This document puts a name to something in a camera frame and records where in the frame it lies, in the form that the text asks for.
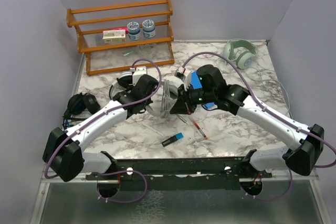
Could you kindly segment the black blue headphones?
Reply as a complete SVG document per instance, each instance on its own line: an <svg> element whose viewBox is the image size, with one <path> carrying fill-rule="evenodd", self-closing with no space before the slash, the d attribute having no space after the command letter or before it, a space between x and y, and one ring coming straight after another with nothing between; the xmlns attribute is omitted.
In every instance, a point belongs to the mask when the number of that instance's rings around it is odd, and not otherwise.
<svg viewBox="0 0 336 224"><path fill-rule="evenodd" d="M91 115L97 113L101 106L96 97L91 93L78 93L73 95L67 104L67 108L62 117L62 126L64 129L70 127L71 122L81 122L85 118L76 118L75 115L81 114L85 109L89 111Z"/></svg>

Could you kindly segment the black white headphones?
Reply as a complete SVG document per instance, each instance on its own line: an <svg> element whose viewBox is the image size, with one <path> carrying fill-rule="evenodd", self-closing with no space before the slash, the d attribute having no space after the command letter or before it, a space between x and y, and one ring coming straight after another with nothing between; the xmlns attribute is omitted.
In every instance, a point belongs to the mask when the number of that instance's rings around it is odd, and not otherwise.
<svg viewBox="0 0 336 224"><path fill-rule="evenodd" d="M115 87L120 86L124 89L128 89L132 87L133 82L132 82L132 76L133 72L131 71L124 71L122 72L112 83L109 89L109 98L112 100L112 94L115 89Z"/></svg>

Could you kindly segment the red pen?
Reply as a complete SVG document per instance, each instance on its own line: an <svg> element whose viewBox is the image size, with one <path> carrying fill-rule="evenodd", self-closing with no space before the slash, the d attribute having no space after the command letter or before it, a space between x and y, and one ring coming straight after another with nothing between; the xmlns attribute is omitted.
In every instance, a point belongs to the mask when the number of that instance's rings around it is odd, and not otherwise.
<svg viewBox="0 0 336 224"><path fill-rule="evenodd" d="M200 134L203 136L204 139L208 139L208 137L206 136L206 134L203 132L203 130L200 128L200 126L196 123L196 121L194 119L191 119L192 123L194 124L194 126L197 128L197 130L200 132Z"/></svg>

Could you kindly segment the wooden shelf rack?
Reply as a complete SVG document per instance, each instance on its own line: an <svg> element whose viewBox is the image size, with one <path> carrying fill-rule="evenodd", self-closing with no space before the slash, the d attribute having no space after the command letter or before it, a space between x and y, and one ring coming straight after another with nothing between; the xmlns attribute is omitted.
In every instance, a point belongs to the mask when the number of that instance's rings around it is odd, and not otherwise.
<svg viewBox="0 0 336 224"><path fill-rule="evenodd" d="M86 58L89 76L127 70L127 66L93 70L92 53L149 44L172 50L171 0L152 0L110 6L68 9L66 23L77 34L77 50Z"/></svg>

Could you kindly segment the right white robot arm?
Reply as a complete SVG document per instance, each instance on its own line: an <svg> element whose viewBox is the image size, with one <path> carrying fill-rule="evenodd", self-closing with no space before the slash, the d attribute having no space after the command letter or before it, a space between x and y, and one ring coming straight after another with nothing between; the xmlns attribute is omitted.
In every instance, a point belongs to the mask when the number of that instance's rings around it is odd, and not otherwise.
<svg viewBox="0 0 336 224"><path fill-rule="evenodd" d="M245 118L282 141L285 146L265 151L250 151L241 164L246 177L254 177L267 169L290 169L308 176L312 172L323 143L324 129L315 124L309 127L295 122L254 98L238 84L227 84L220 70L204 65L196 71L201 88L180 85L171 114L192 114L198 105L214 103L218 109Z"/></svg>

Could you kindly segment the mint green headphones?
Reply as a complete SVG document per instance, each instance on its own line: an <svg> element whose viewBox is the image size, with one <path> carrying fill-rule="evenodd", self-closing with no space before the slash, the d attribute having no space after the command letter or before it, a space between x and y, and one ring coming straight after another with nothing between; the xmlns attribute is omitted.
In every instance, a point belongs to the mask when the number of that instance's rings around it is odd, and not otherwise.
<svg viewBox="0 0 336 224"><path fill-rule="evenodd" d="M248 40L232 39L223 48L222 56L236 64L239 69L250 67L258 53L258 48Z"/></svg>

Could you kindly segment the blue white jar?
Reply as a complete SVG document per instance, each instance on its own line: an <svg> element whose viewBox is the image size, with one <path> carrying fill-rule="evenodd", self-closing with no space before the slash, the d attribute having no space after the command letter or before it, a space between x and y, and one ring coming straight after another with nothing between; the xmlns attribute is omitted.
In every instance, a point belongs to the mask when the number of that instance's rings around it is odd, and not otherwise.
<svg viewBox="0 0 336 224"><path fill-rule="evenodd" d="M141 37L140 34L140 25L138 22L129 22L127 24L127 31L130 40L139 40Z"/></svg>
<svg viewBox="0 0 336 224"><path fill-rule="evenodd" d="M142 30L145 38L153 38L155 36L155 22L151 19L144 20Z"/></svg>

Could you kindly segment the left blue white jar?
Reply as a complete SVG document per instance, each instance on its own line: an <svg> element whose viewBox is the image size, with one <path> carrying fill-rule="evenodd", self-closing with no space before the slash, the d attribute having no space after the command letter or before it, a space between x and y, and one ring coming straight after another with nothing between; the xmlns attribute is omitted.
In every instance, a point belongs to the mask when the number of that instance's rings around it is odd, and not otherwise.
<svg viewBox="0 0 336 224"><path fill-rule="evenodd" d="M141 37L140 34L140 25L138 22L129 22L127 24L127 31L130 40L139 40Z"/></svg>

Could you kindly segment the blue notebook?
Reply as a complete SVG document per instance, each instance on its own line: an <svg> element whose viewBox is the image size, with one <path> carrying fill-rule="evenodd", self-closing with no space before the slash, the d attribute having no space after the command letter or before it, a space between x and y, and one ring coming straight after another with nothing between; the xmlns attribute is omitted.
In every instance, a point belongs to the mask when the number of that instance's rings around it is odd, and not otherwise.
<svg viewBox="0 0 336 224"><path fill-rule="evenodd" d="M194 89L199 89L202 87L202 84L196 74L196 71L193 71L191 73L191 85L193 86ZM212 110L214 108L215 104L214 102L210 102L210 103L207 103L207 104L204 104L202 105L202 107L205 109L205 110Z"/></svg>

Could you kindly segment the white red box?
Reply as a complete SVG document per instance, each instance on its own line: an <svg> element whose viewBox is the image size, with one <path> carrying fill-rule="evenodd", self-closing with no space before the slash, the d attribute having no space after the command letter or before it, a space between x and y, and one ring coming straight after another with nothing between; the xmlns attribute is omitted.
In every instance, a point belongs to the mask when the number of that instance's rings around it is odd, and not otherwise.
<svg viewBox="0 0 336 224"><path fill-rule="evenodd" d="M126 30L117 29L117 30L105 30L102 32L103 41L107 44L125 42L126 41Z"/></svg>

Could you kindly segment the blue black highlighter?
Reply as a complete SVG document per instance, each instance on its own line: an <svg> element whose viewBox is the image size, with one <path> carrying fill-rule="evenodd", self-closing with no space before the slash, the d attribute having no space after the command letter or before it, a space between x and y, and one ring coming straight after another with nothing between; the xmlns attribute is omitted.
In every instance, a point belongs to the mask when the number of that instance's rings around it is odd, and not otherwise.
<svg viewBox="0 0 336 224"><path fill-rule="evenodd" d="M168 139L166 139L165 141L163 141L161 144L163 147L166 147L180 139L182 139L184 137L183 133L177 133L171 137L169 137Z"/></svg>

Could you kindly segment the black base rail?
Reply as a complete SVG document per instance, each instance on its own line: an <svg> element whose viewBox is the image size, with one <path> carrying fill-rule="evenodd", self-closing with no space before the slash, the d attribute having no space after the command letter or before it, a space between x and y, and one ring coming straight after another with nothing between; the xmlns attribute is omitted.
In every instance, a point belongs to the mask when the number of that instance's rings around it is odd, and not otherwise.
<svg viewBox="0 0 336 224"><path fill-rule="evenodd" d="M139 174L124 171L130 168ZM119 159L112 172L120 176L92 173L86 180L96 181L107 189L142 190L239 190L241 183L255 178L271 178L271 173L258 172L245 157Z"/></svg>

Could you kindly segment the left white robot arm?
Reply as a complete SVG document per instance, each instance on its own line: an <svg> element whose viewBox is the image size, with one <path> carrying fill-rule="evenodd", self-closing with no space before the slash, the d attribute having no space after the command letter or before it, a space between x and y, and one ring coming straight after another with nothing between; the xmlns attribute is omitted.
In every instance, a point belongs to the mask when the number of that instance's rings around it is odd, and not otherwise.
<svg viewBox="0 0 336 224"><path fill-rule="evenodd" d="M80 173L99 173L104 179L115 175L115 160L107 153L87 153L86 148L112 126L144 110L160 87L160 81L144 74L130 90L114 95L101 110L66 131L51 131L43 154L46 169L69 182Z"/></svg>

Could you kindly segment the grey white headphones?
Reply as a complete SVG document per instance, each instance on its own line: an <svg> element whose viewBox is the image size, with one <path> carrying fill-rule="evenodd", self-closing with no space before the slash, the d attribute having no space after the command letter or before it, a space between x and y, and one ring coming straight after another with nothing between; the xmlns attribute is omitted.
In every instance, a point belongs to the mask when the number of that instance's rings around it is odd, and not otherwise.
<svg viewBox="0 0 336 224"><path fill-rule="evenodd" d="M146 111L159 119L179 119L186 125L189 125L186 119L184 119L182 116L177 114L170 114L170 109L173 107L175 102L177 101L178 97L178 87L180 85L184 85L182 81L171 81L168 79L164 79L161 83L161 86L163 88L162 95L160 98L160 102L151 103L150 105L146 106Z"/></svg>

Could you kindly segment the white stick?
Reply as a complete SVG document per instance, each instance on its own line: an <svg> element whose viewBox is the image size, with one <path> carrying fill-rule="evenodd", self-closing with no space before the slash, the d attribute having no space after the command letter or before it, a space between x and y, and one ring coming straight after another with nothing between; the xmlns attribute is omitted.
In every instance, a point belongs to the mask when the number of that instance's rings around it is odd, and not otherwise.
<svg viewBox="0 0 336 224"><path fill-rule="evenodd" d="M152 132L158 134L159 136L164 137L164 134L163 134L163 133L161 133L161 132L159 132L158 130L154 129L153 127L147 125L146 123L142 122L142 125L143 125L144 127L146 127L147 129L151 130Z"/></svg>

